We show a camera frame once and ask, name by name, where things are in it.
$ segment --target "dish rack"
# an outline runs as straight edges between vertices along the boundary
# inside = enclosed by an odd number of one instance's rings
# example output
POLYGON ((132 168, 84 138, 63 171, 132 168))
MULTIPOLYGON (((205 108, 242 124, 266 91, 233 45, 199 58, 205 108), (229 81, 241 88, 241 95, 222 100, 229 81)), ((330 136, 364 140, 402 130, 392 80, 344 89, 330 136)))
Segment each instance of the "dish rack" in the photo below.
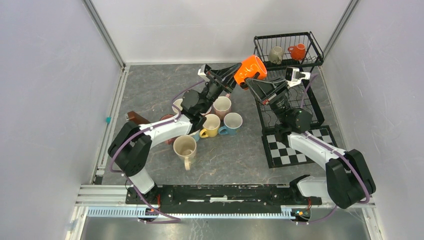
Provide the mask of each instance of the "dish rack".
MULTIPOLYGON (((262 60, 266 70, 268 71, 267 77, 264 81, 284 78, 286 67, 296 67, 302 72, 312 72, 314 67, 321 66, 324 63, 323 50, 317 43, 312 32, 255 36, 253 42, 254 54, 262 60), (292 59, 287 50, 288 47, 295 46, 297 44, 304 44, 306 48, 305 58, 302 60, 292 59), (268 59, 268 54, 271 49, 277 46, 284 50, 282 61, 279 64, 270 62, 268 59)), ((308 84, 309 80, 303 80, 302 84, 290 88, 289 102, 292 107, 300 107, 302 95, 308 84)), ((311 87, 306 93, 307 97, 304 100, 303 109, 312 114, 311 127, 319 127, 324 123, 323 113, 321 112, 320 106, 311 87)), ((259 113, 263 134, 272 134, 274 132, 274 126, 280 122, 275 114, 272 113, 270 106, 256 102, 256 107, 259 113)))

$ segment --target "gray speckled surface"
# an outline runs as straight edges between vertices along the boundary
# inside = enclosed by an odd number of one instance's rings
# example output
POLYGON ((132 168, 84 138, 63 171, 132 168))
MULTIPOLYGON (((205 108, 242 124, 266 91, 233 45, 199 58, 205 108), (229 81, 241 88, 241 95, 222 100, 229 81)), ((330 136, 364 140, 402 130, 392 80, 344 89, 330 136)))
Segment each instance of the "gray speckled surface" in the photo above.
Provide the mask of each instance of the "gray speckled surface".
MULTIPOLYGON (((232 64, 210 65, 214 69, 219 69, 232 64)), ((166 114, 172 114, 170 100, 187 86, 201 80, 197 76, 200 66, 201 64, 131 66, 114 134, 116 135, 125 123, 124 115, 129 111, 135 111, 151 122, 158 121, 166 114)), ((334 113, 322 79, 318 78, 312 89, 322 105, 324 124, 330 125, 340 146, 340 134, 334 113)), ((201 90, 203 86, 201 84, 195 89, 201 90)), ((158 185, 279 184, 288 183, 304 174, 316 177, 325 175, 324 170, 315 163, 269 169, 261 140, 262 128, 253 96, 249 91, 237 87, 231 95, 231 101, 232 111, 243 117, 243 125, 238 135, 218 135, 200 139, 197 142, 197 160, 190 171, 185 170, 183 162, 174 153, 172 145, 161 143, 150 150, 146 168, 158 185)), ((125 179, 120 174, 111 173, 108 170, 102 182, 104 185, 123 185, 124 183, 125 179)))

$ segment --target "orange mug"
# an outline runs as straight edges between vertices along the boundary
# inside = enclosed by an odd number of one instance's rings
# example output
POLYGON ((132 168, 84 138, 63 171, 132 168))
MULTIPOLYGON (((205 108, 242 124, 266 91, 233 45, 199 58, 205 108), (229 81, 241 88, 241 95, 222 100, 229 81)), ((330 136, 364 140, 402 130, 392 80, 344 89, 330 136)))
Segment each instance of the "orange mug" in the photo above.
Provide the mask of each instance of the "orange mug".
POLYGON ((241 62, 241 67, 234 74, 234 79, 241 88, 247 90, 248 86, 245 83, 245 79, 253 78, 257 74, 256 79, 263 80, 267 77, 267 69, 258 56, 251 55, 241 62))
POLYGON ((306 55, 306 48, 302 43, 299 43, 296 46, 289 46, 287 51, 290 53, 291 58, 296 61, 303 60, 306 55))

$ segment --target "black and white checkerboard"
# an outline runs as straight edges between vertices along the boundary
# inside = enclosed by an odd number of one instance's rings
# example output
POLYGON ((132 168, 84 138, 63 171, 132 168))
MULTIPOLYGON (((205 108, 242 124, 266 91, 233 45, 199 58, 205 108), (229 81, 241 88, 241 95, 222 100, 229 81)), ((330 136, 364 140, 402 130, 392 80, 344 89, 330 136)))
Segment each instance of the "black and white checkerboard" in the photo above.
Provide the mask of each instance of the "black and white checkerboard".
MULTIPOLYGON (((334 140, 329 126, 315 127, 312 128, 309 132, 324 142, 337 147, 336 141, 334 140)), ((262 141, 270 169, 300 164, 310 164, 314 162, 300 151, 294 150, 291 147, 286 147, 281 142, 276 141, 276 137, 273 134, 262 136, 262 141)))

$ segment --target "gray mug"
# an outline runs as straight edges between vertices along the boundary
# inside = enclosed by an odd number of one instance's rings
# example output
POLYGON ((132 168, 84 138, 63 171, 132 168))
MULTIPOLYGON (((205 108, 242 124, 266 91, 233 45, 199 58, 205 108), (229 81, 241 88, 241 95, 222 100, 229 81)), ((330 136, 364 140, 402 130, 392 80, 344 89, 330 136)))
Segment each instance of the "gray mug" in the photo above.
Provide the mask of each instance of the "gray mug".
POLYGON ((271 51, 268 55, 268 60, 273 64, 281 64, 284 56, 284 49, 280 46, 275 46, 271 48, 271 51))

